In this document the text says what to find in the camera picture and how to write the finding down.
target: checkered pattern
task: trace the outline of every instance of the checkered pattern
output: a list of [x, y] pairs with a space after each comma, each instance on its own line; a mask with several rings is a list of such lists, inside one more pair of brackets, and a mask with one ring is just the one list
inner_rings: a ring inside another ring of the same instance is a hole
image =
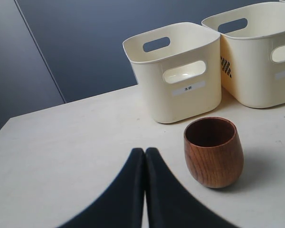
[[221, 64], [222, 64], [222, 70], [223, 70], [230, 78], [232, 78], [230, 63], [229, 63], [226, 59], [224, 59], [222, 56], [220, 57], [220, 61], [221, 61]]

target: black object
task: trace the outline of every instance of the black object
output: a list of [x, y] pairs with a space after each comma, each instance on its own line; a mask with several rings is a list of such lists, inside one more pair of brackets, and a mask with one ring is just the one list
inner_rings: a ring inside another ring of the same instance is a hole
[[185, 190], [156, 148], [147, 149], [146, 165], [150, 228], [236, 228]]
[[140, 228], [145, 189], [145, 155], [133, 149], [107, 190], [60, 228]]

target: wood grain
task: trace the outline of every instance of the wood grain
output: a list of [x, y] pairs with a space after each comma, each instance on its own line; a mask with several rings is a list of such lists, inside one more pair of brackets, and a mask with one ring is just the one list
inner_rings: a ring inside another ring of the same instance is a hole
[[194, 121], [185, 129], [184, 149], [191, 175], [206, 187], [226, 187], [242, 173], [243, 150], [229, 120], [206, 117]]

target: dark blue wall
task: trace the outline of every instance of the dark blue wall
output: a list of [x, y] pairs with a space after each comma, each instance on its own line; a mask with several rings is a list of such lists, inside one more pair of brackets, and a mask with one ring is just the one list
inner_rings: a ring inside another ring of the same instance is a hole
[[122, 42], [261, 0], [18, 0], [67, 101], [136, 84]]

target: table surface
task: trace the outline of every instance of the table surface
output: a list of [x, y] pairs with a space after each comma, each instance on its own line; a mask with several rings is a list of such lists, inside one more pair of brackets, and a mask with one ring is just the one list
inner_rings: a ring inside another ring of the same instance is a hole
[[[183, 131], [201, 116], [237, 126], [244, 171], [227, 189], [201, 186], [186, 167]], [[214, 111], [160, 124], [133, 86], [6, 123], [0, 131], [0, 228], [56, 227], [69, 220], [108, 187], [134, 147], [157, 147], [184, 187], [234, 224], [285, 227], [285, 105], [252, 109], [223, 91]]]

